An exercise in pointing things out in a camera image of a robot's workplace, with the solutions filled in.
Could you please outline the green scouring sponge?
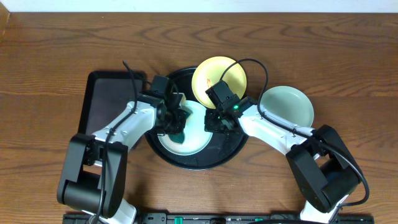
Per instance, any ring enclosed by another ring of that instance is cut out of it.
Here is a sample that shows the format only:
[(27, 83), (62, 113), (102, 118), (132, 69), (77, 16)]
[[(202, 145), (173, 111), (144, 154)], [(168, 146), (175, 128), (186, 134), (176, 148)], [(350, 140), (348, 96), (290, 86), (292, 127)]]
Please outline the green scouring sponge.
[(169, 138), (172, 142), (176, 144), (183, 144), (185, 140), (185, 134), (184, 133), (169, 134)]

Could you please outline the light blue plate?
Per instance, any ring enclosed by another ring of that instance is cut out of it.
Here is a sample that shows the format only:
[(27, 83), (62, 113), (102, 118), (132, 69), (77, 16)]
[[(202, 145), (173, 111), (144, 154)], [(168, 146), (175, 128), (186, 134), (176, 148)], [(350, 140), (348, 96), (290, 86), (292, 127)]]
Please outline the light blue plate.
[(312, 102), (300, 90), (291, 86), (276, 86), (262, 94), (262, 109), (299, 126), (311, 127), (314, 120)]
[(206, 108), (196, 102), (187, 100), (184, 108), (188, 109), (190, 116), (186, 120), (183, 133), (185, 140), (183, 144), (176, 144), (169, 138), (169, 134), (159, 136), (161, 145), (169, 152), (179, 156), (189, 156), (198, 153), (210, 142), (213, 133), (206, 132), (204, 127)]

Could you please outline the yellow plate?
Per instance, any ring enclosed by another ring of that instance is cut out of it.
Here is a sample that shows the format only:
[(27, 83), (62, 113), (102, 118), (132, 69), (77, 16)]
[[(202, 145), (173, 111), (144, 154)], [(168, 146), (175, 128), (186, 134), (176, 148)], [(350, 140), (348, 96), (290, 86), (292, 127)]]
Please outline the yellow plate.
[[(219, 82), (223, 72), (235, 62), (235, 60), (217, 56), (203, 61), (192, 76), (192, 90), (195, 98), (205, 107), (215, 109), (215, 105), (205, 93), (207, 89)], [(243, 67), (236, 64), (223, 76), (230, 90), (242, 98), (247, 87), (247, 78)]]

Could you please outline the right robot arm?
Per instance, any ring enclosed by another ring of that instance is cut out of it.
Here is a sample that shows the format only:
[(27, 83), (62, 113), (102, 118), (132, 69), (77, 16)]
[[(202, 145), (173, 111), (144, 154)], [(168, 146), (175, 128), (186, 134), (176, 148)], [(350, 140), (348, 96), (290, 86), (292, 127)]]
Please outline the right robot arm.
[(345, 200), (356, 187), (368, 186), (359, 165), (331, 126), (299, 126), (250, 97), (212, 96), (210, 100), (228, 130), (240, 129), (286, 157), (306, 199), (301, 220), (332, 223), (339, 210), (347, 206)]

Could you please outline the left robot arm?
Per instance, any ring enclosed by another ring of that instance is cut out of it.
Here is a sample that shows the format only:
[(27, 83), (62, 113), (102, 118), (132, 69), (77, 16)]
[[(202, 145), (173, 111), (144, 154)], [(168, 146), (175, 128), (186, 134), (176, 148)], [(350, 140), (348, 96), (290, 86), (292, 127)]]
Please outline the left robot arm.
[(57, 201), (90, 214), (90, 223), (134, 223), (136, 208), (124, 198), (127, 154), (141, 136), (153, 131), (181, 133), (186, 97), (138, 95), (112, 122), (91, 135), (75, 134), (68, 145)]

